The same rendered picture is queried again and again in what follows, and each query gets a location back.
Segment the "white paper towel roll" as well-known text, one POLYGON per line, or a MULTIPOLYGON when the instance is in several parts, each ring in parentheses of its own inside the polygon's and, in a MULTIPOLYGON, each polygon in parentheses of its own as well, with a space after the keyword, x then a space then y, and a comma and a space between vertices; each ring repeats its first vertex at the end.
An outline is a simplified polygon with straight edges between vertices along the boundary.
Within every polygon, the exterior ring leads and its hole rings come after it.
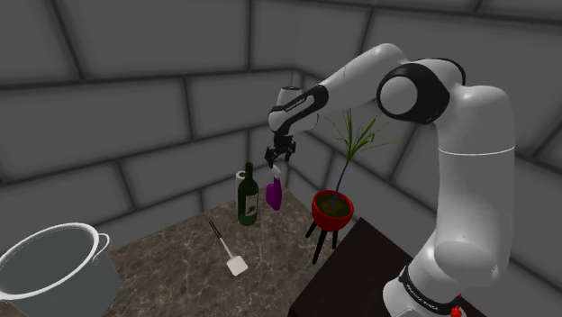
POLYGON ((236 179, 236 183, 235 183, 236 207, 239 207, 238 189, 239 189, 240 183, 245 179, 245 175, 246 175, 246 173, 245 173, 244 170, 238 171, 235 175, 235 179, 236 179))

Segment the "green wine bottle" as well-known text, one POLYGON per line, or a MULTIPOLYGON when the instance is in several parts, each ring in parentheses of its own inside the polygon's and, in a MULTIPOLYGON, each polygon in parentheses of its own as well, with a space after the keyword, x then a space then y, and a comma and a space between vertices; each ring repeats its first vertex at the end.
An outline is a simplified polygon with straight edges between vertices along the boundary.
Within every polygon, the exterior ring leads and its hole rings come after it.
POLYGON ((238 186, 238 221, 250 226, 257 220, 258 184, 253 178, 253 163, 245 164, 244 179, 238 186))

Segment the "red potted plant on legs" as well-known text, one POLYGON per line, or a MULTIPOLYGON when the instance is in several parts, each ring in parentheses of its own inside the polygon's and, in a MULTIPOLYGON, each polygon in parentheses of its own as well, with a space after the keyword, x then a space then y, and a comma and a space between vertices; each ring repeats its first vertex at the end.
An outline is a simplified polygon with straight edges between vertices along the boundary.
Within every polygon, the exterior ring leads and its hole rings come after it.
POLYGON ((351 200, 340 191, 342 179, 348 169, 349 163, 354 157, 367 149, 379 148, 387 145, 401 144, 399 140, 386 141, 375 144, 376 135, 382 131, 388 124, 384 123, 378 129, 372 131, 378 116, 376 115, 366 127, 359 126, 357 129, 353 127, 353 116, 350 109, 342 111, 345 124, 345 132, 342 133, 335 121, 326 117, 338 133, 336 140, 341 140, 345 144, 345 165, 340 172, 337 185, 334 190, 321 190, 317 192, 312 199, 312 217, 313 223, 305 234, 309 238, 316 228, 321 230, 315 251, 313 254, 312 264, 318 262, 318 258, 322 251, 323 244, 328 236, 332 233, 331 247, 336 249, 339 231, 343 229, 350 221, 354 214, 354 205, 351 200))

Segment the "grey metal pot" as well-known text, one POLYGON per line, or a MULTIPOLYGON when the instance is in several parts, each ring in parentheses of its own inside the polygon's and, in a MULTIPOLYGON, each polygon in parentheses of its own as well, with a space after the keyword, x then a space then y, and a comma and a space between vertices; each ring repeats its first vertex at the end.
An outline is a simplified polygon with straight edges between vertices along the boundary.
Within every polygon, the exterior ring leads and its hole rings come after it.
POLYGON ((26 317, 101 317, 120 288, 111 243, 80 222, 34 233, 0 256, 0 301, 26 317))

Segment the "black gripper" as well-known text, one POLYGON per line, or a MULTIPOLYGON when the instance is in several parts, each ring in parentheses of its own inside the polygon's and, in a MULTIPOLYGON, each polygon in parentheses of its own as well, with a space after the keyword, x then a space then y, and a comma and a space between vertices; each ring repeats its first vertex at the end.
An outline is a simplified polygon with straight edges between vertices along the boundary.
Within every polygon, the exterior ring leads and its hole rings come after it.
POLYGON ((295 141, 292 135, 276 134, 274 136, 274 147, 267 147, 264 159, 269 168, 274 166, 276 154, 285 154, 284 162, 288 163, 295 153, 295 141))

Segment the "purple spray bottle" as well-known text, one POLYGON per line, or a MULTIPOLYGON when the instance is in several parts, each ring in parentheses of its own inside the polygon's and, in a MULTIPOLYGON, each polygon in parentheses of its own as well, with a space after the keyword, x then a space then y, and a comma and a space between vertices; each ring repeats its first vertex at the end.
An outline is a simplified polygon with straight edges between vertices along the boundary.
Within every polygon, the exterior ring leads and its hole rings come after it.
POLYGON ((274 211, 278 211, 280 209, 283 196, 280 180, 281 171, 276 165, 273 165, 271 171, 273 173, 273 179, 272 183, 267 185, 266 202, 274 211))

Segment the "dark robot stand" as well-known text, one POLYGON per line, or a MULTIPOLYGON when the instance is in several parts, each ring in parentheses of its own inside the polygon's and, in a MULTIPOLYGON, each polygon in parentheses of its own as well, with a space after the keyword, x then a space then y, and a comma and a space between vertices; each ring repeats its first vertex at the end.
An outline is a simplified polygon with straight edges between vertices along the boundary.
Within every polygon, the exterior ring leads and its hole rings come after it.
POLYGON ((291 305, 287 317, 391 317, 384 285, 412 257, 359 219, 291 305))

